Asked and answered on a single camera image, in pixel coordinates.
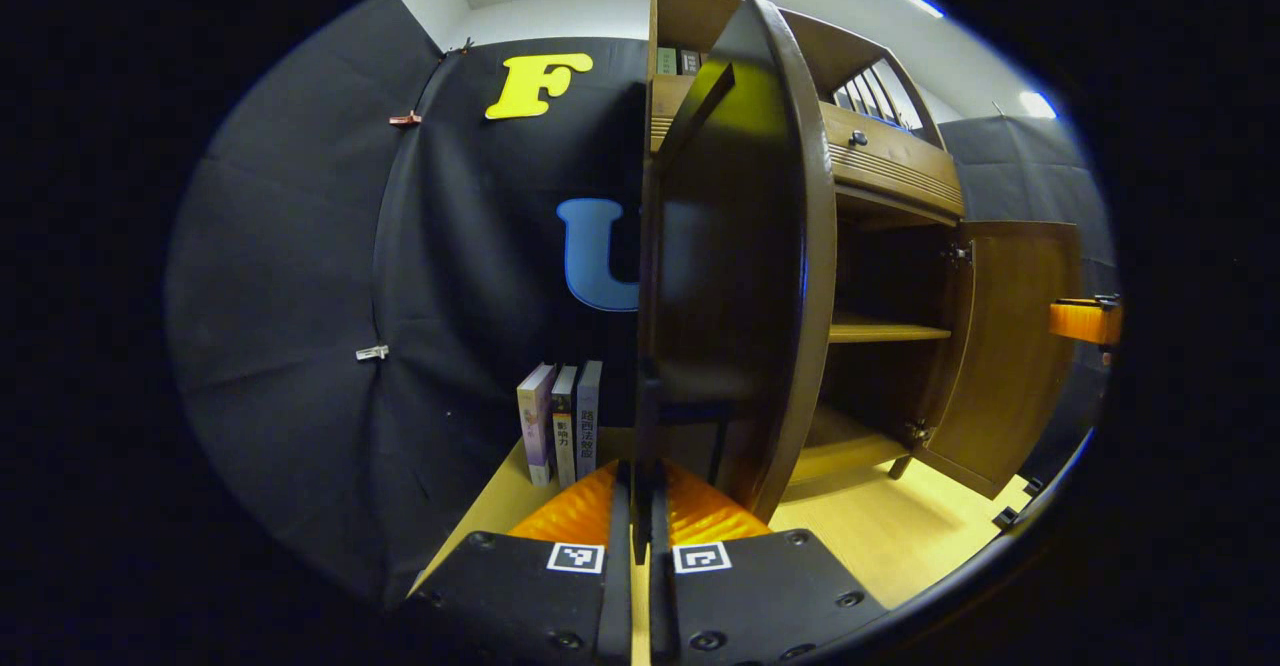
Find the wooden cabinet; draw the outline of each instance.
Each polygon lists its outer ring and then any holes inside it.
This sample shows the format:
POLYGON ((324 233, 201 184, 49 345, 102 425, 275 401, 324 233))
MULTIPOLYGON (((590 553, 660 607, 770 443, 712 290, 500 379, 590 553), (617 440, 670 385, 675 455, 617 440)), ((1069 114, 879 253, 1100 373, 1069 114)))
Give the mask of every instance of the wooden cabinet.
POLYGON ((641 370, 726 425, 704 448, 659 424, 655 448, 713 453, 765 520, 788 483, 906 455, 998 493, 1070 361, 1047 324, 1079 293, 1075 227, 965 222, 891 51, 768 1, 652 0, 646 118, 641 370), (658 45, 709 56, 657 74, 658 45), (823 96, 878 60, 915 132, 823 96))

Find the blue letter u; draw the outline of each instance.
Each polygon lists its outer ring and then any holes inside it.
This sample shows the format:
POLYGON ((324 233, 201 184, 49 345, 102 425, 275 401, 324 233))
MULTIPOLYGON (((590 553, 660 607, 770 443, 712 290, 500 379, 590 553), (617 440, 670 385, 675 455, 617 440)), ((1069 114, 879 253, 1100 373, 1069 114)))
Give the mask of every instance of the blue letter u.
POLYGON ((571 199, 556 209, 564 222, 564 282, 575 298, 600 311, 635 311, 640 284, 609 273, 609 232, 622 206, 607 199, 571 199))

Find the drawer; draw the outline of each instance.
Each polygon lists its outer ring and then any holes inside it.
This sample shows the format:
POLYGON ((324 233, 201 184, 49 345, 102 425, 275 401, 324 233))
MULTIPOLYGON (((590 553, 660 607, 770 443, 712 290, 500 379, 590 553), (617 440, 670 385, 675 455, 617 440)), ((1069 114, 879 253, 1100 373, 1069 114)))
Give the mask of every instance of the drawer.
POLYGON ((671 122, 680 110, 680 102, 694 85, 692 76, 657 74, 653 77, 653 108, 649 111, 649 152, 657 154, 662 140, 671 129, 671 122))
POLYGON ((946 151, 841 106, 826 102, 818 106, 827 127, 831 169, 837 184, 964 216, 960 179, 946 151), (865 146, 849 145, 854 131, 867 136, 865 146))

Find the shelf board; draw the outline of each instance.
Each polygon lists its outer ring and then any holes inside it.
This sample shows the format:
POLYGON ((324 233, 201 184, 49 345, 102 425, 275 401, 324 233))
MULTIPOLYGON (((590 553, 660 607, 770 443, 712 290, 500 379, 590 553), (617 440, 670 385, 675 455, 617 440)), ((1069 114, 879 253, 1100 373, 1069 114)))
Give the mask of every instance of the shelf board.
POLYGON ((818 403, 790 484, 865 469, 908 455, 908 448, 859 420, 818 403))
POLYGON ((878 341, 928 341, 950 338, 951 332, 916 324, 882 321, 858 314, 836 313, 831 320, 828 343, 868 343, 878 341))

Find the open cabinet door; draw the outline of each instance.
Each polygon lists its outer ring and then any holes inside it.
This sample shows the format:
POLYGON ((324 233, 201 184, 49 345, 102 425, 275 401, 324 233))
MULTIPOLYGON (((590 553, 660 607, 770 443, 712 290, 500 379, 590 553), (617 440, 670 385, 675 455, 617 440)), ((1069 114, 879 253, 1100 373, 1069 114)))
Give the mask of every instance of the open cabinet door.
POLYGON ((1048 330, 1050 304, 1080 293, 1074 224, 960 225, 951 297, 955 324, 940 360, 938 397, 913 455, 995 498, 1039 441, 1074 342, 1048 330))
POLYGON ((664 405, 719 405, 733 443, 717 483, 767 521, 813 418, 836 274, 818 96, 773 4, 731 15, 654 155, 641 219, 641 362, 664 405))

